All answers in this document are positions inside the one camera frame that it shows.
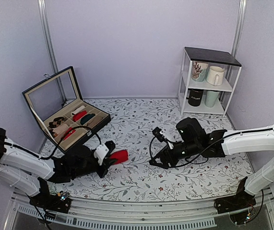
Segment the black sock organizer box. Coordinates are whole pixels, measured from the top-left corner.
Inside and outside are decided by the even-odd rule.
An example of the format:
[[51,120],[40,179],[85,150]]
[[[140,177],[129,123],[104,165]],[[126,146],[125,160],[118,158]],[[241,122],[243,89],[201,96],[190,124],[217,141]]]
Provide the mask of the black sock organizer box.
[[[41,130],[52,143],[59,145],[63,153],[84,144],[111,121],[110,114],[83,100],[72,66],[25,90],[23,96]],[[81,125],[80,120],[72,120],[71,111],[81,105],[85,106],[82,111],[86,110],[87,114],[102,115],[105,118],[101,129],[89,130],[87,123]],[[54,138],[49,131],[49,122],[60,116],[66,119],[63,124],[76,130],[66,140],[61,139],[64,132]]]

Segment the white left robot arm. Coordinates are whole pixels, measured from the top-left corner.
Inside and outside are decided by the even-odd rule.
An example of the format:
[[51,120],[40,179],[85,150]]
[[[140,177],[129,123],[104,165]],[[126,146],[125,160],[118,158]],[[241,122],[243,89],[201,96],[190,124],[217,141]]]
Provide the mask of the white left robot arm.
[[61,213],[68,213],[71,199],[68,192],[51,194],[48,182],[68,183],[77,177],[97,173],[104,177],[118,159],[112,151],[113,141],[100,144],[96,149],[81,145],[60,158],[43,158],[18,146],[6,137],[0,128],[0,179],[30,197],[30,204]]

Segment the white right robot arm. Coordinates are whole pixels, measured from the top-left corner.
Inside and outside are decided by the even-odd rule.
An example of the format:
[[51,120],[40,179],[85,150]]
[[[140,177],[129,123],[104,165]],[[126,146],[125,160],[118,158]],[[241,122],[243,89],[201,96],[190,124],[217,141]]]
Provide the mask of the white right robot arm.
[[[175,141],[165,130],[156,127],[152,133],[166,145],[149,163],[163,169],[178,168],[178,161],[190,157],[224,158],[241,152],[274,151],[274,124],[246,130],[215,130],[206,133],[196,118],[187,117],[176,125],[182,140]],[[219,198],[214,207],[219,214],[247,208],[256,204],[255,196],[274,182],[274,157],[254,174],[242,179],[235,195]]]

